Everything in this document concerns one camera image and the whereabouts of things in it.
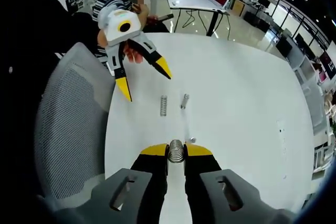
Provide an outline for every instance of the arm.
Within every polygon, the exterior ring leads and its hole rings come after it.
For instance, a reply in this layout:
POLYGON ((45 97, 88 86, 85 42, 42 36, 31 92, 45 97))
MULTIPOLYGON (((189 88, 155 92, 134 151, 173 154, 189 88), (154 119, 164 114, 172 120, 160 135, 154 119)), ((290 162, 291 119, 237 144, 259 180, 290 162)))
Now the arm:
POLYGON ((141 30, 145 27, 146 23, 147 23, 147 17, 149 14, 149 10, 148 7, 146 5, 140 5, 140 14, 138 14, 138 18, 140 20, 141 23, 141 30))

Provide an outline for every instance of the striped shirt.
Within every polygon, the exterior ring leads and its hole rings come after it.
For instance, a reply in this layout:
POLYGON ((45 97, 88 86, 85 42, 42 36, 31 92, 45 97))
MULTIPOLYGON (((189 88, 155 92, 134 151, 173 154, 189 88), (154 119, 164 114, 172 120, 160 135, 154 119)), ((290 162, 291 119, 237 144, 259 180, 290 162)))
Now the striped shirt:
MULTIPOLYGON (((98 15, 100 11, 107 5, 113 4, 116 5, 118 9, 122 10, 131 10, 132 2, 130 0, 97 0, 96 4, 93 7, 92 19, 93 21, 98 22, 98 15)), ((104 48, 98 45, 98 53, 96 57, 99 58, 100 62, 107 61, 107 54, 104 48)))

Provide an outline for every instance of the table leg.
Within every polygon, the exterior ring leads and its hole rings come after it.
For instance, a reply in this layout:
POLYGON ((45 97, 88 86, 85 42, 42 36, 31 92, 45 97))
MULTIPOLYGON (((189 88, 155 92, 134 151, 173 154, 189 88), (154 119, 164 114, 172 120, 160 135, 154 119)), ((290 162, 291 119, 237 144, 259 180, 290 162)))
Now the table leg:
POLYGON ((210 36, 210 37, 212 36, 212 33, 214 32, 215 25, 216 25, 216 22, 217 22, 218 14, 219 13, 217 13, 217 12, 213 13, 211 23, 210 23, 210 26, 209 26, 209 29, 208 29, 208 32, 207 32, 206 36, 210 36))
POLYGON ((174 32, 176 32, 176 29, 177 29, 177 25, 178 25, 178 23, 179 23, 179 19, 180 19, 180 15, 181 15, 181 9, 180 9, 180 12, 179 12, 179 16, 178 16, 178 18, 177 18, 177 21, 176 21, 176 25, 175 25, 175 28, 174 28, 174 32))

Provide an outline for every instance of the chair backrest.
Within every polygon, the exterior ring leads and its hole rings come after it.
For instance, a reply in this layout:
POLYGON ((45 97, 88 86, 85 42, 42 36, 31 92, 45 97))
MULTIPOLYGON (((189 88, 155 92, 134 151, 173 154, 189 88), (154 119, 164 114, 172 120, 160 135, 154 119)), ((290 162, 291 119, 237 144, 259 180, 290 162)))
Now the chair backrest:
POLYGON ((114 77, 75 44, 49 78, 35 125, 35 163, 52 211, 77 207, 104 180, 107 119, 114 77))

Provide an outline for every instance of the small metal part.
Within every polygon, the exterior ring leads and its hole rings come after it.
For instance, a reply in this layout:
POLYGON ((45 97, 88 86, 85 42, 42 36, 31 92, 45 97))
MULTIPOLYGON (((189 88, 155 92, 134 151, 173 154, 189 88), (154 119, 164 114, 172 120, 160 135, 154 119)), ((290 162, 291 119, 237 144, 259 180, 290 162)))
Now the small metal part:
POLYGON ((167 99, 166 95, 161 96, 160 116, 167 116, 167 99))
POLYGON ((184 148, 180 140, 174 139, 170 142, 168 160, 174 164, 184 161, 184 148))
POLYGON ((191 144, 194 144, 194 143, 196 143, 196 138, 195 137, 191 137, 191 138, 188 139, 187 142, 191 143, 191 144))
POLYGON ((186 105, 187 105, 187 102, 189 100, 189 95, 188 94, 184 94, 184 97, 183 97, 183 101, 181 103, 181 109, 185 109, 186 105))

